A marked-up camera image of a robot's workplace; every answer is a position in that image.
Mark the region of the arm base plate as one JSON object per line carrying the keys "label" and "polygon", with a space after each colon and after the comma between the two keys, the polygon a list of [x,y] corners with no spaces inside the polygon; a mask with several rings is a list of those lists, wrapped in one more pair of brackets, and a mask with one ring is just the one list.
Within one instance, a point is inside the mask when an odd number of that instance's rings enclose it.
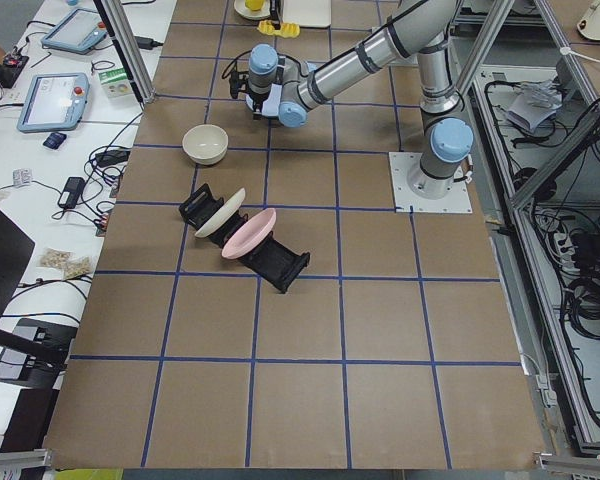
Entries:
{"label": "arm base plate", "polygon": [[458,166],[448,179],[434,179],[421,170],[420,152],[390,152],[389,170],[394,209],[398,213],[471,214],[471,176]]}

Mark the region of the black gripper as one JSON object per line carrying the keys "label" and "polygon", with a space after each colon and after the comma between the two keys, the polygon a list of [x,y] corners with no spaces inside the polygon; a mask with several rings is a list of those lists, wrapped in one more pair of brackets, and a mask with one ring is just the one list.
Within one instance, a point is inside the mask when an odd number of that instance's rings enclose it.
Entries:
{"label": "black gripper", "polygon": [[234,61],[228,68],[229,89],[232,98],[243,93],[254,119],[277,119],[281,103],[284,59],[274,62],[249,61],[247,70],[240,70]]}
{"label": "black gripper", "polygon": [[281,28],[281,7],[280,0],[269,1],[269,20],[275,29]]}

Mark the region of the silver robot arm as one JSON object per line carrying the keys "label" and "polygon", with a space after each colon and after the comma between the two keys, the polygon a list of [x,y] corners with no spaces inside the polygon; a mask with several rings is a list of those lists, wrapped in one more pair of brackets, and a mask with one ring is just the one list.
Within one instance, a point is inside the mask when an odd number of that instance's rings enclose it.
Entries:
{"label": "silver robot arm", "polygon": [[453,1],[401,1],[394,14],[369,36],[323,65],[311,68],[268,44],[247,51],[248,68],[231,62],[222,77],[230,95],[246,95],[260,117],[273,86],[279,86],[276,118],[289,128],[306,124],[311,110],[399,59],[417,58],[420,75],[425,148],[407,182],[421,198],[443,199],[455,173],[472,148],[471,128],[452,116],[461,95],[449,71],[448,28],[456,12]]}

